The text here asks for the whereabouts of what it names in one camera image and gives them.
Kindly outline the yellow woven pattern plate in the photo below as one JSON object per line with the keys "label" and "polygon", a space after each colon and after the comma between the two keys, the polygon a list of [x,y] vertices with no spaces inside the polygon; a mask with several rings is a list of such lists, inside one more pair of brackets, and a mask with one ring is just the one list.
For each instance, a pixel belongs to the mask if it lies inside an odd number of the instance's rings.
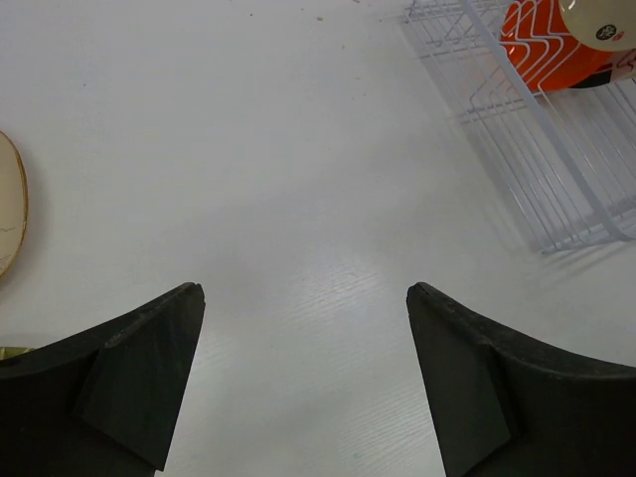
{"label": "yellow woven pattern plate", "polygon": [[33,348],[24,347],[1,347],[0,360],[9,360],[33,351]]}

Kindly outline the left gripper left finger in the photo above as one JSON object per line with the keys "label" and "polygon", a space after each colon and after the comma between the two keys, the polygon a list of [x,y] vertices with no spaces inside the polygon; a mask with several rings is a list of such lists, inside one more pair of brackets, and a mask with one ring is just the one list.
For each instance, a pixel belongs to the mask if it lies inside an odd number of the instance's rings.
{"label": "left gripper left finger", "polygon": [[204,290],[188,282],[1,361],[2,475],[164,470],[204,315]]}

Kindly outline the green rimmed white plate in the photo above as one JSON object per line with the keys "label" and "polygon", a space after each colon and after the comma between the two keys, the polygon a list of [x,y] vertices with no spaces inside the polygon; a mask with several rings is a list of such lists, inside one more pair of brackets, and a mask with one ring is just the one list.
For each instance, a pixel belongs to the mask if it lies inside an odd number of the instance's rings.
{"label": "green rimmed white plate", "polygon": [[585,89],[609,84],[613,81],[629,80],[635,77],[634,49],[613,53],[608,62],[593,74],[574,84],[573,89]]}

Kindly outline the beige bird pattern plate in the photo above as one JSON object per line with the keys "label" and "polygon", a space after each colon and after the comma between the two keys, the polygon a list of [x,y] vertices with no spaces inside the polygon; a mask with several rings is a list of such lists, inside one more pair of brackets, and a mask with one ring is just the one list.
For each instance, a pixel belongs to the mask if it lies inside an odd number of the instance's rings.
{"label": "beige bird pattern plate", "polygon": [[18,256],[29,217],[27,175],[19,150],[1,133],[1,276]]}

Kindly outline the small cream plate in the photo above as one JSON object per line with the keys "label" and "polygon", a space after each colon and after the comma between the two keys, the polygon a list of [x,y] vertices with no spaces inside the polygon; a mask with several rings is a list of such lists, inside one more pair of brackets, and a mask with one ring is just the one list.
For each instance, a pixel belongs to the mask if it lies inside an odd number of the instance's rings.
{"label": "small cream plate", "polygon": [[567,30],[594,50],[635,48],[635,0],[564,0],[558,2]]}

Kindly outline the orange plate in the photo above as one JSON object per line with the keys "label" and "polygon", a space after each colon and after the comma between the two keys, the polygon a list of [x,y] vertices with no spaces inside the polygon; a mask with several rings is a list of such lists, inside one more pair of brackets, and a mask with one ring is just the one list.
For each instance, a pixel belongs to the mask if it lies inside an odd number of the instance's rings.
{"label": "orange plate", "polygon": [[578,41],[567,29],[559,3],[552,0],[512,2],[500,42],[532,92],[574,86],[607,66],[611,57]]}

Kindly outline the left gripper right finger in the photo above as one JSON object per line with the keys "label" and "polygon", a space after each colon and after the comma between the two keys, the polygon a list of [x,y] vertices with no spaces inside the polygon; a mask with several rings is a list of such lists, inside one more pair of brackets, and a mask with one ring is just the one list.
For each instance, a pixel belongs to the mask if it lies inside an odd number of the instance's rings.
{"label": "left gripper right finger", "polygon": [[406,308],[449,476],[631,476],[635,371],[480,315],[426,283]]}

